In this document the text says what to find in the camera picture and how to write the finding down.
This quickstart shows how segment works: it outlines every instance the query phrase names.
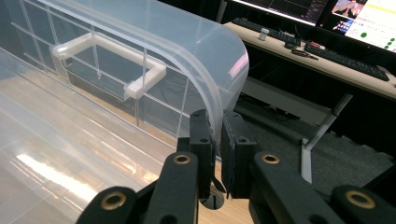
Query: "keyboard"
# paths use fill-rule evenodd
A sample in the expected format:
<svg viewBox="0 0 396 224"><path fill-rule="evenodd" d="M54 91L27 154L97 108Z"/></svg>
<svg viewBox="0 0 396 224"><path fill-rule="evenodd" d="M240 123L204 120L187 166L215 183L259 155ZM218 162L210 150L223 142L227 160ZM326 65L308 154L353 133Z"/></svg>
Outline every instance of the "keyboard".
<svg viewBox="0 0 396 224"><path fill-rule="evenodd" d="M248 21L247 19L235 18L232 21L232 23L236 24L236 25L239 25L239 26L242 26L242 27L245 27L245 28L247 28L249 30L259 32L259 33L262 31L262 28L265 28L265 29L270 31L268 33L268 35L271 36L272 38L281 40L283 42L291 43L291 44L293 44L295 46L298 46L298 47L301 46L300 38L296 38L296 37L291 36L291 35L286 35L283 32L279 32L279 31L273 30L271 28L267 28L265 26L259 25L258 23L255 23L253 21Z"/></svg>
<svg viewBox="0 0 396 224"><path fill-rule="evenodd" d="M372 66L368 63L359 62L344 55L337 54L336 52L331 50L315 48L309 45L309 43L305 44L304 50L308 53L315 54L334 63L339 63L345 67L362 72L371 77L376 77L384 81L389 81L389 78L384 71L381 71L377 67Z"/></svg>

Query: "clear plastic container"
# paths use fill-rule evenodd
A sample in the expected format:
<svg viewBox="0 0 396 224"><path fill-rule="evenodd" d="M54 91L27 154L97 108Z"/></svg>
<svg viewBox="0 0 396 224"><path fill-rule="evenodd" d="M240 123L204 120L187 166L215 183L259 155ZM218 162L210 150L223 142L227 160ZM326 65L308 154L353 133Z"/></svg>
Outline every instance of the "clear plastic container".
<svg viewBox="0 0 396 224"><path fill-rule="evenodd" d="M248 74L232 31L158 1L5 2L24 61L0 50L0 223L73 223L102 189L142 189L196 110L219 140Z"/></svg>

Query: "mouse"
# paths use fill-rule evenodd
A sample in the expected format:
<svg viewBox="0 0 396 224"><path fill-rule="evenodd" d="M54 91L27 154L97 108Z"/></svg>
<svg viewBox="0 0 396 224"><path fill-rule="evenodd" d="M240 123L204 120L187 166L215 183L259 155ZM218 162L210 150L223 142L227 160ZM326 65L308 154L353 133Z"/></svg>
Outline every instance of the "mouse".
<svg viewBox="0 0 396 224"><path fill-rule="evenodd" d="M286 49L295 49L297 46L295 46L294 44L290 43L290 42L285 42L285 48Z"/></svg>

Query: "monitor screen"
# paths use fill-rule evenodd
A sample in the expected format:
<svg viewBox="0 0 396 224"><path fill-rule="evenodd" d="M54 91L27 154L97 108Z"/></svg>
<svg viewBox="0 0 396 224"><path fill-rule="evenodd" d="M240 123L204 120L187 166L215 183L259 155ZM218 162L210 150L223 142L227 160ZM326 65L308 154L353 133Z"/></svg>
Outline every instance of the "monitor screen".
<svg viewBox="0 0 396 224"><path fill-rule="evenodd" d="M318 27L396 52L396 1L336 0Z"/></svg>
<svg viewBox="0 0 396 224"><path fill-rule="evenodd" d="M268 14L315 26L329 0L233 0Z"/></svg>

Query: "desk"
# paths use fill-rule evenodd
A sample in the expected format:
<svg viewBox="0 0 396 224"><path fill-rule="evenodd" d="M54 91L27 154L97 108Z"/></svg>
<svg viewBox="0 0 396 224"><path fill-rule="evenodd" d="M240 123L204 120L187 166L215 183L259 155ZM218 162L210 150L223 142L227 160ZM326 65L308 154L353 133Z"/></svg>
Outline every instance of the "desk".
<svg viewBox="0 0 396 224"><path fill-rule="evenodd" d="M239 35L245 44L251 47L275 55L279 59L313 70L323 76L342 81L347 85L391 100L396 100L396 77L392 75L388 75L389 81L385 82L320 57L318 57L318 61L316 61L291 54L289 49L284 48L284 42L270 36L267 36L265 41L261 41L258 38L259 33L231 22L224 24L224 26L230 28ZM335 121L345 105L347 105L352 98L352 94L346 93L340 99L339 103L333 109L330 109L260 82L252 77L247 78L242 92L318 125L318 130L312 137L309 139L302 139L301 173L305 180L312 182L310 152L320 137L325 134L330 125Z"/></svg>

